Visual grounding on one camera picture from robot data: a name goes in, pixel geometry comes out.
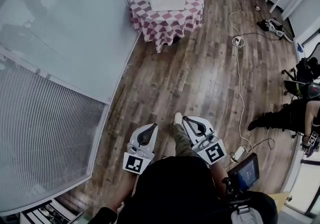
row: wooden floor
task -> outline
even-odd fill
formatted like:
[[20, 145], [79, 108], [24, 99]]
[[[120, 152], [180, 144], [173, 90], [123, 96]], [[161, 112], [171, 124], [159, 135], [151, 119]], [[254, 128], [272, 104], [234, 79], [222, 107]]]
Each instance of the wooden floor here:
[[[101, 138], [93, 177], [86, 183], [60, 196], [59, 199], [76, 210], [95, 214], [112, 198], [122, 176], [123, 155], [132, 132], [156, 122], [159, 127], [155, 158], [161, 159], [166, 146], [172, 145], [172, 118], [175, 112], [208, 119], [223, 139], [227, 152], [239, 146], [250, 147], [239, 136], [239, 121], [243, 109], [238, 95], [238, 70], [232, 37], [236, 32], [228, 16], [237, 11], [235, 0], [204, 0], [202, 27], [180, 42], [165, 46], [156, 53], [154, 42], [137, 42], [117, 89], [112, 111]], [[241, 34], [263, 32], [256, 23], [275, 16], [269, 14], [271, 4], [264, 0], [239, 0], [242, 11], [232, 16]], [[262, 11], [255, 11], [259, 5]], [[268, 137], [264, 128], [247, 132], [251, 120], [266, 111], [278, 111], [290, 96], [284, 96], [281, 70], [296, 63], [293, 43], [268, 40], [261, 35], [243, 36], [245, 46], [238, 50], [241, 74], [241, 94], [245, 102], [241, 132], [253, 145]], [[258, 154], [260, 179], [254, 190], [277, 193], [287, 175], [294, 140], [289, 132], [270, 132], [275, 149], [266, 142], [254, 149]]]

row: chair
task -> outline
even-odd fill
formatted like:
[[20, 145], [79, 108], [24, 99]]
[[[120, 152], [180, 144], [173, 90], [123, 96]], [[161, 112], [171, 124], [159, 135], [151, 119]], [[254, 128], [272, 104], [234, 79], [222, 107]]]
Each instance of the chair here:
[[298, 98], [302, 97], [303, 94], [299, 93], [303, 89], [305, 84], [312, 83], [320, 76], [320, 42], [315, 46], [312, 54], [308, 58], [302, 58], [296, 65], [296, 69], [293, 67], [290, 71], [282, 70], [281, 74], [287, 74], [292, 81], [285, 81], [284, 87], [287, 91], [284, 95], [291, 93]]

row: round table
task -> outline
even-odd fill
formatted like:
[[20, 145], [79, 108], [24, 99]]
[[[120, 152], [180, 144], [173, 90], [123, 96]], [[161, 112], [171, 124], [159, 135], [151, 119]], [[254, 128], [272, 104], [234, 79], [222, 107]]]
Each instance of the round table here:
[[157, 53], [163, 44], [172, 45], [174, 37], [201, 27], [204, 0], [185, 0], [184, 10], [152, 11], [149, 0], [130, 0], [134, 28], [142, 29], [146, 42], [155, 41]]

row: black shirt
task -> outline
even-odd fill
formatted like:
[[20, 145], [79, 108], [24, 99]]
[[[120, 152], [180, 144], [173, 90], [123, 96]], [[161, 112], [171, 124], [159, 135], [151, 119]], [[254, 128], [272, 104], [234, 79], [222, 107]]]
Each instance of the black shirt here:
[[[277, 223], [275, 202], [259, 192], [248, 192], [249, 206], [263, 223]], [[231, 212], [218, 199], [215, 185], [199, 157], [168, 157], [149, 165], [117, 223], [231, 223]]]

